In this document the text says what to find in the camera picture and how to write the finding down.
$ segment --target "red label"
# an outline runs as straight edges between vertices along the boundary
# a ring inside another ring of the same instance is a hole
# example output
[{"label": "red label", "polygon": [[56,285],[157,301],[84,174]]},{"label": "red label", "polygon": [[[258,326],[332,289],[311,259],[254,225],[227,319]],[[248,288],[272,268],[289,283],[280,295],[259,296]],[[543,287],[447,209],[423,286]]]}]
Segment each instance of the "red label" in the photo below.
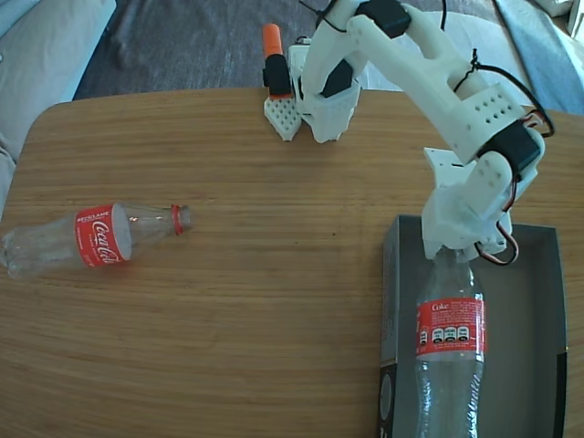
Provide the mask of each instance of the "red label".
[{"label": "red label", "polygon": [[448,298],[418,306],[416,354],[486,351],[485,302]]},{"label": "red label", "polygon": [[113,205],[102,205],[77,213],[75,236],[79,253],[89,267],[124,261],[113,234]]}]

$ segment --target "white robotic arm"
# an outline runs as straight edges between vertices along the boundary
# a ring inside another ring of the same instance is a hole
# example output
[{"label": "white robotic arm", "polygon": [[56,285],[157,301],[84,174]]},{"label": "white robotic arm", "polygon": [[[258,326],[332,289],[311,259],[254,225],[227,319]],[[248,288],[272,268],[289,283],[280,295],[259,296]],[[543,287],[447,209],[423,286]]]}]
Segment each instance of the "white robotic arm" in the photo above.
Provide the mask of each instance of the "white robotic arm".
[{"label": "white robotic arm", "polygon": [[[545,150],[542,136],[524,126],[523,108],[500,85],[469,74],[469,62],[416,8],[392,0],[331,5],[312,40],[289,49],[297,111],[315,139],[336,140],[348,128],[357,77],[370,61],[452,149],[425,151],[435,175],[422,213],[426,256],[444,245],[472,259],[502,252],[507,240],[515,244],[508,209],[537,176]],[[421,53],[395,41],[404,32]]]}]

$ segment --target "red wire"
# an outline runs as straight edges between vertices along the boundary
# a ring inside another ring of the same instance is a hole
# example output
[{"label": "red wire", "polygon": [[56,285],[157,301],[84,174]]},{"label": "red wire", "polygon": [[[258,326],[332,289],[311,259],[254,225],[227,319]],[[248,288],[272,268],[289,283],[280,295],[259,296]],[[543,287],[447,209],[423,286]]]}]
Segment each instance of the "red wire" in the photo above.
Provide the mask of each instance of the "red wire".
[{"label": "red wire", "polygon": [[[517,197],[517,178],[514,178],[513,185],[511,186],[511,197],[503,207],[503,213],[507,213],[511,209],[511,207],[515,203],[516,197]],[[496,221],[495,226],[496,229],[499,230],[499,233],[501,233],[505,240],[513,247],[513,257],[511,257],[511,259],[508,261],[503,261],[500,258],[483,251],[479,244],[474,244],[474,248],[483,259],[488,260],[489,262],[494,263],[495,265],[498,266],[511,265],[519,258],[519,244],[517,243],[517,240],[515,240],[515,238],[510,233],[508,233],[507,230],[501,225],[501,221]]]}]

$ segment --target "empty plastic bottle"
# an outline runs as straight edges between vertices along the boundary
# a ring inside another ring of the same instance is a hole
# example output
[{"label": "empty plastic bottle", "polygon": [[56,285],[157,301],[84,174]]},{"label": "empty plastic bottle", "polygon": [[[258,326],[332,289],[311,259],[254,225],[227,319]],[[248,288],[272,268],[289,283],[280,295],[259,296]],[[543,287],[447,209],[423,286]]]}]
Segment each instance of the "empty plastic bottle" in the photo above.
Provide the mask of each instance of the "empty plastic bottle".
[{"label": "empty plastic bottle", "polygon": [[190,228],[187,206],[102,205],[49,224],[18,226],[3,237],[0,262],[12,278],[41,276],[58,268],[113,265],[135,258],[166,235]]},{"label": "empty plastic bottle", "polygon": [[418,298],[417,438],[477,438],[485,363],[483,291],[462,252],[443,248]]}]

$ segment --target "wood grain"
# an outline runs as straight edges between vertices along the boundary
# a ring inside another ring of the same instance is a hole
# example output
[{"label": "wood grain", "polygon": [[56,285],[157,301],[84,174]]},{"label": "wood grain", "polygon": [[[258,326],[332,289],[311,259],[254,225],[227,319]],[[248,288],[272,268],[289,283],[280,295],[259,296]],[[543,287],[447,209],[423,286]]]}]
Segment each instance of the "wood grain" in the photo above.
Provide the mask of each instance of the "wood grain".
[{"label": "wood grain", "polygon": [[[0,275],[0,436],[372,437],[381,241],[433,188],[443,142],[399,93],[350,130],[282,142],[256,89],[77,101],[35,124],[2,230],[89,205],[187,203],[195,228],[122,268]],[[566,436],[584,434],[583,119],[557,114],[517,222],[556,226]]]}]

